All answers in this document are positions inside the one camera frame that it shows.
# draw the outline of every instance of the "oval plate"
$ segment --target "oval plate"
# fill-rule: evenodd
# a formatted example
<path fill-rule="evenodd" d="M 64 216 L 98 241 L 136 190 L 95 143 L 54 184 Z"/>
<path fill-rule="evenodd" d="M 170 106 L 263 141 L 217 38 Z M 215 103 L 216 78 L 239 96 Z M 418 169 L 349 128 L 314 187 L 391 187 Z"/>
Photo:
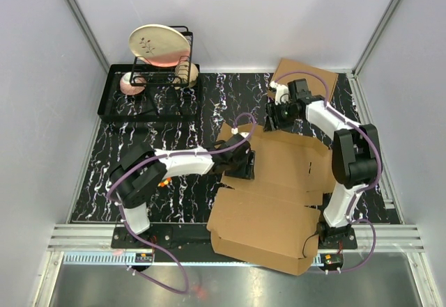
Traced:
<path fill-rule="evenodd" d="M 190 55 L 190 44 L 177 30 L 150 24 L 134 30 L 128 44 L 135 56 L 157 67 L 173 67 Z"/>

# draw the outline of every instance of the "marble surface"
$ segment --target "marble surface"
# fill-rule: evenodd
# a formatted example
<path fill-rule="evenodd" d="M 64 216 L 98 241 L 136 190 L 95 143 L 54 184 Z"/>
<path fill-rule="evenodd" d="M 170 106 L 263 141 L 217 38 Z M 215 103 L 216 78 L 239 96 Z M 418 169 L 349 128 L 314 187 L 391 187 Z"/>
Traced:
<path fill-rule="evenodd" d="M 232 124 L 242 112 L 251 112 L 259 123 L 265 120 L 267 85 L 272 74 L 200 74 L 203 106 L 200 123 L 101 123 L 75 204 L 71 222 L 115 221 L 116 206 L 105 200 L 110 187 L 108 171 L 136 143 L 148 141 L 154 148 L 180 150 L 210 145 L 224 121 Z M 339 75 L 332 105 L 353 120 L 359 120 L 351 88 L 344 74 Z M 326 145 L 330 139 L 308 122 L 297 120 L 290 132 L 316 136 Z M 174 178 L 167 187 L 158 188 L 148 203 L 152 222 L 207 222 L 215 194 L 222 185 L 218 175 L 188 175 Z M 387 223 L 379 188 L 360 199 L 356 217 L 362 213 L 372 222 Z"/>

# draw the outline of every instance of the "dish rack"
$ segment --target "dish rack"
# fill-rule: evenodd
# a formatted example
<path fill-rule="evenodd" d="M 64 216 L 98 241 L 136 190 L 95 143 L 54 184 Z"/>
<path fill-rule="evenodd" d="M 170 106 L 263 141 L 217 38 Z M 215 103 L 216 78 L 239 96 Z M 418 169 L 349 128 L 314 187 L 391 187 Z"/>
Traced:
<path fill-rule="evenodd" d="M 182 56 L 178 64 L 192 59 L 194 35 L 186 26 L 170 26 L 179 31 L 190 43 L 190 55 Z M 105 123 L 129 122 L 182 122 L 199 121 L 202 89 L 200 78 L 192 88 L 192 67 L 156 67 L 143 57 L 135 57 L 133 64 L 111 65 L 98 115 Z M 131 72 L 132 86 L 145 86 L 142 93 L 125 95 L 121 92 L 121 77 Z"/>

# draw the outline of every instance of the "open cardboard box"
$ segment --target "open cardboard box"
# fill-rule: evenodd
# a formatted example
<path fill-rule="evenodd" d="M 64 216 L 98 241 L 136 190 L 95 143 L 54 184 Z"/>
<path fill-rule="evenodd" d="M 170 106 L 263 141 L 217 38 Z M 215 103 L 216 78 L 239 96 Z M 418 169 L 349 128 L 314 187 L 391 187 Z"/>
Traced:
<path fill-rule="evenodd" d="M 337 75 L 295 61 L 282 60 L 279 71 L 315 72 L 322 76 L 332 93 Z M 281 84 L 306 75 L 290 75 Z M 314 95 L 324 93 L 322 84 L 307 80 Z M 239 132 L 249 132 L 243 125 Z M 231 137 L 223 124 L 218 140 Z M 214 252 L 270 269 L 299 275 L 307 271 L 318 250 L 316 224 L 322 194 L 332 192 L 331 151 L 318 139 L 283 131 L 263 132 L 257 125 L 249 140 L 256 152 L 255 180 L 223 176 L 208 221 Z"/>

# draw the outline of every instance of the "plate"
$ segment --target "plate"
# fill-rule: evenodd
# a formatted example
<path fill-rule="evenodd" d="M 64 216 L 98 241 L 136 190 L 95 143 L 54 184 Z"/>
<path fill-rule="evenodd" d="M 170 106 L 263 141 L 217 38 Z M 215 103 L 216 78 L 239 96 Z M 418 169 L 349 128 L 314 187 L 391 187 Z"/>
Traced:
<path fill-rule="evenodd" d="M 165 25 L 144 25 L 134 30 L 128 40 L 130 50 L 146 63 L 173 67 L 190 55 L 190 44 L 177 30 Z"/>

